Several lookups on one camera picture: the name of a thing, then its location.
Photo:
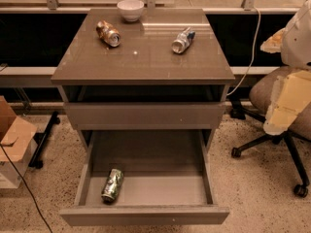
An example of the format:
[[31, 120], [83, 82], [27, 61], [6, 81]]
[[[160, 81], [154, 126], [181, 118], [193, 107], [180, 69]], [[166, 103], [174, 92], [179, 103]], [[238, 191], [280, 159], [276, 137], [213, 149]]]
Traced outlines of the black metal floor stand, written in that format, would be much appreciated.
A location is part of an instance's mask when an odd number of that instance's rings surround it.
[[58, 112], [54, 111], [48, 121], [48, 124], [43, 132], [38, 132], [34, 136], [34, 140], [37, 143], [37, 148], [35, 149], [33, 156], [29, 162], [29, 167], [41, 169], [43, 167], [43, 160], [41, 159], [41, 154], [43, 153], [45, 144], [51, 134], [52, 127], [60, 123], [60, 118], [58, 117]]

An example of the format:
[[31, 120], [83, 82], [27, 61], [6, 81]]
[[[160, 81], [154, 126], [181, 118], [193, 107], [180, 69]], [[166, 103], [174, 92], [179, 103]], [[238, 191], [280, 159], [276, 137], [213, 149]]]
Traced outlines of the closed grey top drawer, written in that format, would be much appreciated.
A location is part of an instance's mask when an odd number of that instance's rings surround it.
[[65, 103], [78, 130], [214, 129], [224, 103]]

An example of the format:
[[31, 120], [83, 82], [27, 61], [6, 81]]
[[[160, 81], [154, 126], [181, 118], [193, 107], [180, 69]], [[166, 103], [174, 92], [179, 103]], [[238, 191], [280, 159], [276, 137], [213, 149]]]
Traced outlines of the white ceramic bowl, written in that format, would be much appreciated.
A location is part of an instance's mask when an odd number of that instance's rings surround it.
[[136, 21], [142, 15], [144, 3], [140, 0], [122, 0], [117, 4], [121, 16], [126, 21]]

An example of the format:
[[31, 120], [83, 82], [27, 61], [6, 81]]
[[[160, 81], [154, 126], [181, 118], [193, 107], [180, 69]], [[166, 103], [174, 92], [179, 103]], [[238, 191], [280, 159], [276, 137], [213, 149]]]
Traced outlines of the crushed silver blue can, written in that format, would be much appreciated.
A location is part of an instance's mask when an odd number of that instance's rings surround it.
[[182, 54], [191, 45], [194, 37], [195, 32], [190, 27], [185, 28], [173, 41], [171, 49], [177, 54]]

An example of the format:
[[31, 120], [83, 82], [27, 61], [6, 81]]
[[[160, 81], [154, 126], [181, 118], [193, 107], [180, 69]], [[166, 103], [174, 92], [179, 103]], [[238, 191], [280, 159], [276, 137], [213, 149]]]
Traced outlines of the crushed gold brown can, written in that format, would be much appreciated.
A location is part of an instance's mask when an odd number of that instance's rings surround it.
[[121, 43], [119, 31], [109, 22], [100, 20], [96, 25], [96, 32], [101, 40], [115, 48]]

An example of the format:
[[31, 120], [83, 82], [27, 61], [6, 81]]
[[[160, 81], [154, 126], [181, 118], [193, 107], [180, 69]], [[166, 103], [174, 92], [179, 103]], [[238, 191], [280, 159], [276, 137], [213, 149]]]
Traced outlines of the grey drawer cabinet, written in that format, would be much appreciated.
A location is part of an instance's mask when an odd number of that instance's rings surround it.
[[[113, 48], [96, 32], [100, 20], [121, 35]], [[173, 41], [185, 28], [191, 45], [177, 54]], [[234, 76], [200, 9], [156, 9], [135, 22], [114, 9], [88, 12], [52, 76], [65, 103], [225, 103]], [[78, 130], [83, 145], [94, 131]]]

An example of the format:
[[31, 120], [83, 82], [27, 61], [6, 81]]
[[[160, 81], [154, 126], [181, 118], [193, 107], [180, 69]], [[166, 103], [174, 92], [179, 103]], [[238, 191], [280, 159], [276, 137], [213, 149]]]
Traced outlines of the worn brown office chair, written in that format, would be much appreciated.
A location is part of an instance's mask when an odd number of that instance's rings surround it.
[[283, 66], [275, 69], [250, 91], [249, 99], [259, 112], [254, 113], [233, 102], [234, 116], [248, 115], [263, 123], [264, 135], [231, 151], [239, 157], [244, 150], [266, 141], [284, 141], [302, 180], [294, 194], [306, 197], [309, 178], [294, 138], [311, 141], [311, 0], [306, 0], [287, 25], [265, 40], [260, 49], [279, 52]]

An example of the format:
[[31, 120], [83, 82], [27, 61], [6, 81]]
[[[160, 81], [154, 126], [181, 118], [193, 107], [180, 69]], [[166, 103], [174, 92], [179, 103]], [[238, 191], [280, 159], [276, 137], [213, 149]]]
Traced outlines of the crushed green can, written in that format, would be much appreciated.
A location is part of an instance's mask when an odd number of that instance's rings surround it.
[[119, 169], [112, 169], [101, 192], [104, 203], [114, 203], [119, 196], [123, 183], [123, 172]]

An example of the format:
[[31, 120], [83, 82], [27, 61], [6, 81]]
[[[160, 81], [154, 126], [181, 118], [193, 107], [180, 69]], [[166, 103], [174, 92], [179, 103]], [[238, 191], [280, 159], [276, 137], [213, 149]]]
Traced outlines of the cardboard box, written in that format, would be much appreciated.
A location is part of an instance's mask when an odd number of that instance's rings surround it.
[[0, 96], [0, 188], [18, 188], [37, 148], [37, 127], [17, 116]]

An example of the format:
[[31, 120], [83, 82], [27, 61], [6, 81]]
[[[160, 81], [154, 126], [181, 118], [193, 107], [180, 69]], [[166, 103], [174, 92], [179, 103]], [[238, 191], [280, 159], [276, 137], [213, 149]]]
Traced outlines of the open grey middle drawer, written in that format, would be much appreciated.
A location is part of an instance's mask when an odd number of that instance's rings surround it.
[[[209, 130], [94, 131], [74, 205], [60, 211], [71, 226], [221, 224], [210, 184]], [[101, 192], [112, 169], [123, 172], [114, 203]]]

